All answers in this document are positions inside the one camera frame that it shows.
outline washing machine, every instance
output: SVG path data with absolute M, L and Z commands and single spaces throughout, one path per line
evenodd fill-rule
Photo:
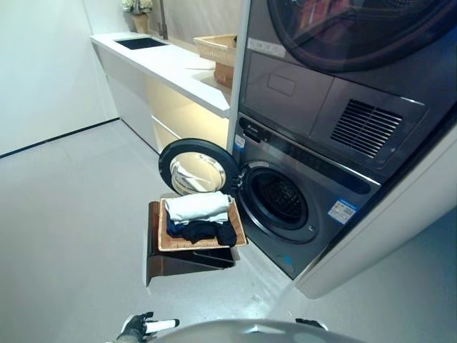
M 239 111 L 379 183 L 457 101 L 455 0 L 251 0 Z
M 292 279 L 380 187 L 243 114 L 232 155 L 181 139 L 162 151 L 159 171 L 178 194 L 235 197 L 249 239 Z

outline countertop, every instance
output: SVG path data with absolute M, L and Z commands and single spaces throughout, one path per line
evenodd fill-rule
M 214 62 L 202 59 L 198 54 L 179 46 L 164 46 L 130 50 L 116 40 L 151 37 L 148 34 L 121 32 L 96 34 L 91 41 L 142 72 L 161 80 L 180 94 L 187 96 L 202 107 L 223 118 L 229 117 L 231 90 L 216 82 L 213 76 Z

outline white cabinet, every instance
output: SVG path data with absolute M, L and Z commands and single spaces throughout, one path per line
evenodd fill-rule
M 92 36 L 119 116 L 159 153 L 181 138 L 226 148 L 231 92 L 214 82 L 214 63 L 177 46 L 129 50 L 115 42 L 144 36 Z

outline faucet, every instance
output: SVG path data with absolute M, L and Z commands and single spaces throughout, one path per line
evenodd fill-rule
M 157 23 L 159 25 L 159 36 L 162 36 L 165 40 L 167 40 L 169 38 L 169 32 L 166 28 L 165 22 L 164 0 L 160 0 L 160 15 L 162 17 L 162 22 Z

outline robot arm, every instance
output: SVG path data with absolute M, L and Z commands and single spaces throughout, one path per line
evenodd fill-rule
M 153 312 L 143 313 L 137 316 L 130 316 L 124 322 L 121 330 L 121 334 L 117 337 L 115 343 L 140 343 L 144 342 L 145 336 L 151 336 L 152 334 L 177 327 L 179 320 L 152 320 Z

